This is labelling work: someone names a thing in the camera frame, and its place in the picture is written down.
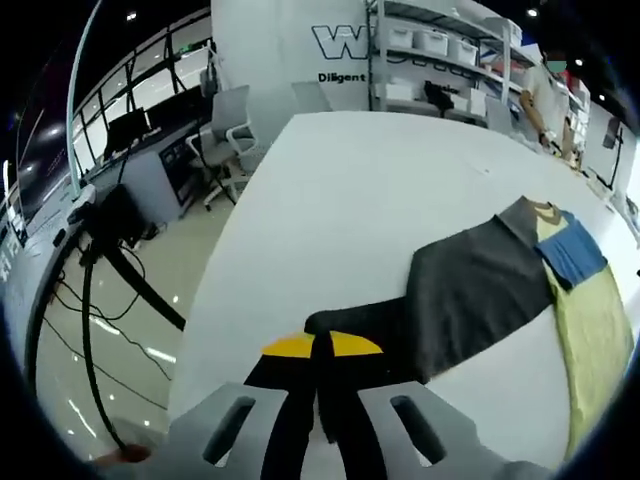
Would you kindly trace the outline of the person's left hand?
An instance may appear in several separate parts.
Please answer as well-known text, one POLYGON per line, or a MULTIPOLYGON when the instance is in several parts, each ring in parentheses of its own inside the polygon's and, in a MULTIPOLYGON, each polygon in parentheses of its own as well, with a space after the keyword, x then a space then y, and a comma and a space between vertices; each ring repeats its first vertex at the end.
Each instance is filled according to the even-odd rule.
POLYGON ((126 444, 123 449, 116 449, 113 452, 102 455, 91 460, 95 467, 107 468, 123 463, 139 463, 147 459, 151 450, 143 445, 126 444))

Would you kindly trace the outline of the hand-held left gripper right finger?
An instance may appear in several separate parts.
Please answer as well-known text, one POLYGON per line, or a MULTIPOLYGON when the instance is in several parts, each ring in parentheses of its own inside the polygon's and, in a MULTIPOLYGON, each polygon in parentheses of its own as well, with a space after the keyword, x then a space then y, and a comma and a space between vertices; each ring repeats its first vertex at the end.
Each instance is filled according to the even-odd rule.
POLYGON ((319 337, 319 408, 349 479, 493 479, 475 423, 416 381, 396 383, 366 338, 319 337))

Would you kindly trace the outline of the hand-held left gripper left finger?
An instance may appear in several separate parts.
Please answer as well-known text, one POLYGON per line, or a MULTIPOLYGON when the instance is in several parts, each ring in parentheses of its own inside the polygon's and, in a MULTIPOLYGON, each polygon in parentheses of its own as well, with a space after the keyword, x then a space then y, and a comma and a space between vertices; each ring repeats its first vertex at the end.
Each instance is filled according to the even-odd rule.
POLYGON ((299 479, 314 426, 315 336, 294 333, 265 346, 244 384, 266 392, 284 392, 268 433, 262 479, 299 479))

